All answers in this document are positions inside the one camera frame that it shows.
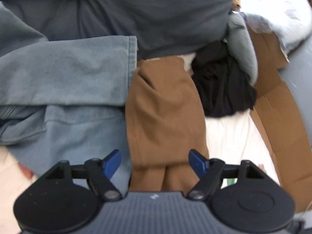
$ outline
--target white logo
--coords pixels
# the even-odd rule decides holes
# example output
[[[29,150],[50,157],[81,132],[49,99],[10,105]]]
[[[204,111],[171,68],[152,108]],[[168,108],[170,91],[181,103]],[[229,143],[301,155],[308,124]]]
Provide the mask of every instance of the white logo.
[[[156,199],[158,199],[159,198],[159,195],[158,194],[153,194],[153,195],[151,195],[151,199],[153,199],[153,200],[156,200]]]

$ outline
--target cardboard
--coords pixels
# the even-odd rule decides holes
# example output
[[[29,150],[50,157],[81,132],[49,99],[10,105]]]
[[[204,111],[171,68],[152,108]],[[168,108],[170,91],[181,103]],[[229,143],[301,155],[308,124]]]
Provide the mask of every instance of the cardboard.
[[[249,29],[258,59],[258,99],[252,118],[270,151],[282,187],[294,198],[297,212],[312,200],[312,153],[298,107],[277,68],[285,66],[275,34]]]

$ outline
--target blue tape piece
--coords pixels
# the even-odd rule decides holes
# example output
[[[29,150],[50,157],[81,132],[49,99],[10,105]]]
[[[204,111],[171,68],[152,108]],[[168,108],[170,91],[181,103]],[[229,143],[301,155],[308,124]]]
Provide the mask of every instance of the blue tape piece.
[[[115,149],[103,160],[103,174],[111,179],[121,164],[121,152]]]
[[[193,171],[196,173],[197,177],[201,178],[207,174],[206,170],[206,159],[204,157],[200,158],[194,151],[190,151],[188,154],[188,162],[192,167]]]

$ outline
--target black garment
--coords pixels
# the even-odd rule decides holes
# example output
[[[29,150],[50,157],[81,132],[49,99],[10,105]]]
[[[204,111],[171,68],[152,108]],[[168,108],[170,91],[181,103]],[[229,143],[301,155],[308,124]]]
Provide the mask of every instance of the black garment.
[[[253,108],[257,91],[229,55],[226,43],[215,41],[199,50],[192,69],[205,116],[223,117]]]

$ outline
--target gray ribbed panel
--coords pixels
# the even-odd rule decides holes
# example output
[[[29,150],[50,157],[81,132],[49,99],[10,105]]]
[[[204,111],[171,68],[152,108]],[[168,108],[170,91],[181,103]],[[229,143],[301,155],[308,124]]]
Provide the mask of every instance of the gray ribbed panel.
[[[220,223],[203,202],[189,201],[180,192],[130,192],[122,201],[106,203],[93,222],[72,234],[237,233],[241,232]]]

